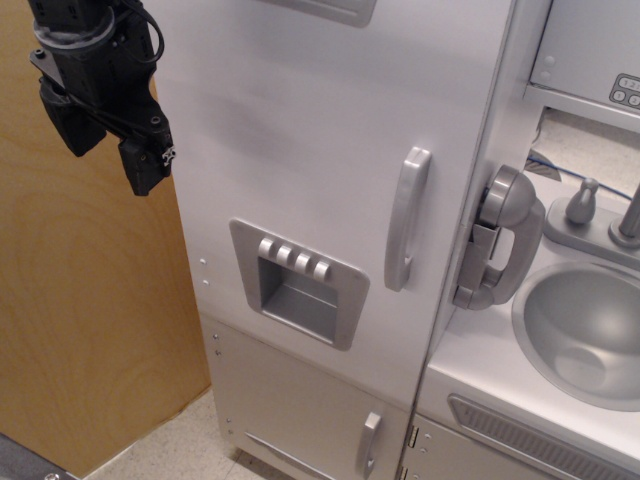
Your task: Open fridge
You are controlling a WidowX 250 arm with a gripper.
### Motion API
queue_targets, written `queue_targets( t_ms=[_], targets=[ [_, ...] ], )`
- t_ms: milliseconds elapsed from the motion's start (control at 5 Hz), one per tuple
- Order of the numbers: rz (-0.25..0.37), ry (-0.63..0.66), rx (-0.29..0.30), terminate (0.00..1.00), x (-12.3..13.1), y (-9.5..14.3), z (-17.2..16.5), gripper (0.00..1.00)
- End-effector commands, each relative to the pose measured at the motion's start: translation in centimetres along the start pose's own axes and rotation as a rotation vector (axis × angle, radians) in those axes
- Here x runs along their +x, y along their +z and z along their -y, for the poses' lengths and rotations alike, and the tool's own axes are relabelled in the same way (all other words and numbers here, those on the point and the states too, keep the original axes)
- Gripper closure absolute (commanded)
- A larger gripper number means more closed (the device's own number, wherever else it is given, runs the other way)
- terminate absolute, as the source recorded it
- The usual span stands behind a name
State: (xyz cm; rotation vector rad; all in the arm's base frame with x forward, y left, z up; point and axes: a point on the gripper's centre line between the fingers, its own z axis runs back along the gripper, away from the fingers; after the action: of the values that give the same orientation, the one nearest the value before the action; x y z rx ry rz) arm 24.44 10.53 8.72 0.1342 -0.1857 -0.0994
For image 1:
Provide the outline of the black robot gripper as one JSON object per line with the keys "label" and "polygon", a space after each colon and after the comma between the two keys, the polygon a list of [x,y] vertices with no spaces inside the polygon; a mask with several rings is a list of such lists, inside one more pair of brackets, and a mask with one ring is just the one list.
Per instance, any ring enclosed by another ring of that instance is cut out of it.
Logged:
{"label": "black robot gripper", "polygon": [[118,144],[136,196],[170,176],[174,147],[149,83],[164,52],[161,30],[140,1],[32,1],[40,97],[68,149],[82,157],[106,134]]}

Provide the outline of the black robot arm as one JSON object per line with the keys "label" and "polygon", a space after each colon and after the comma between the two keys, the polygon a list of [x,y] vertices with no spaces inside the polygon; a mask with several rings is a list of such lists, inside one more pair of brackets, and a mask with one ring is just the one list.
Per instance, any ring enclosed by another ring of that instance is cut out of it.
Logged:
{"label": "black robot arm", "polygon": [[164,37],[140,1],[32,1],[40,98],[67,148],[81,157],[115,135],[126,177],[146,196],[171,174],[169,121],[150,83]]}

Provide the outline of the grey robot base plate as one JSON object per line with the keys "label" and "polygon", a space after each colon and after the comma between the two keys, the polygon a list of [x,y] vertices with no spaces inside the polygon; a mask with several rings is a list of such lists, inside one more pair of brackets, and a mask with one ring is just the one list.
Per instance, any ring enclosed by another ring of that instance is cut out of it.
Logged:
{"label": "grey robot base plate", "polygon": [[1,478],[14,480],[77,480],[64,468],[50,462],[10,437],[1,435]]}

